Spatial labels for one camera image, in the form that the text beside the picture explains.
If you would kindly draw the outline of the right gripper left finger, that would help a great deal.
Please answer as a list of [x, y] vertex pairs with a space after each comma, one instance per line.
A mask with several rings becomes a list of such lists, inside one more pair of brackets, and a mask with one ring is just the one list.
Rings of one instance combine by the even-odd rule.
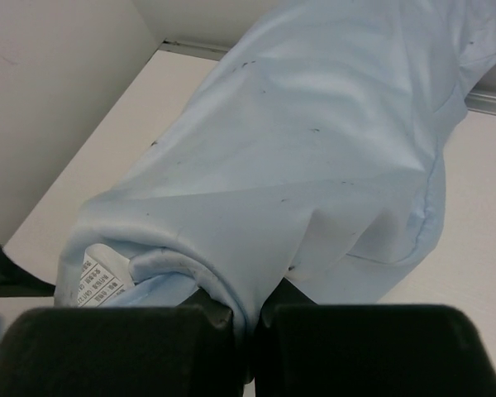
[[32, 309], [0, 342], [0, 396], [233, 396], [231, 310]]

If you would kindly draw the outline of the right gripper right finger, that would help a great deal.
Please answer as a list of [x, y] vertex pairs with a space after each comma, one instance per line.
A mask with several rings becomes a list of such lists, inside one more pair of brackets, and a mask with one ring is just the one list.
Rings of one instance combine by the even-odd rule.
[[496, 396], [477, 328], [445, 305], [320, 305], [283, 280], [254, 341], [258, 396]]

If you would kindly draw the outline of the white pillow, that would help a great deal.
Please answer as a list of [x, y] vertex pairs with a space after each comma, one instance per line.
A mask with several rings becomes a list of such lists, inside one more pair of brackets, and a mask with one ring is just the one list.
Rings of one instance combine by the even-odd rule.
[[77, 305], [99, 307], [135, 285], [129, 271], [130, 260], [110, 246], [94, 244], [83, 256]]

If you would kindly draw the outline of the light blue pillowcase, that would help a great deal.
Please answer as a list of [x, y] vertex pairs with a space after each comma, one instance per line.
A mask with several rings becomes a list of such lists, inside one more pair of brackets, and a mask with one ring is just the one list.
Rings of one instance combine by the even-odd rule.
[[91, 198], [60, 256], [78, 307], [85, 250], [130, 260], [104, 305], [196, 289], [251, 332], [279, 282], [373, 303], [441, 235], [443, 148], [496, 65], [496, 1], [286, 1], [222, 58], [179, 118]]

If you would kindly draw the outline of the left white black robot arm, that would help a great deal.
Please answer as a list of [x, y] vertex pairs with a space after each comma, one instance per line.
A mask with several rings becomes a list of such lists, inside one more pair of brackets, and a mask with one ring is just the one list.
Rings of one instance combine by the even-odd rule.
[[0, 298], [51, 297], [55, 287], [23, 270], [0, 246]]

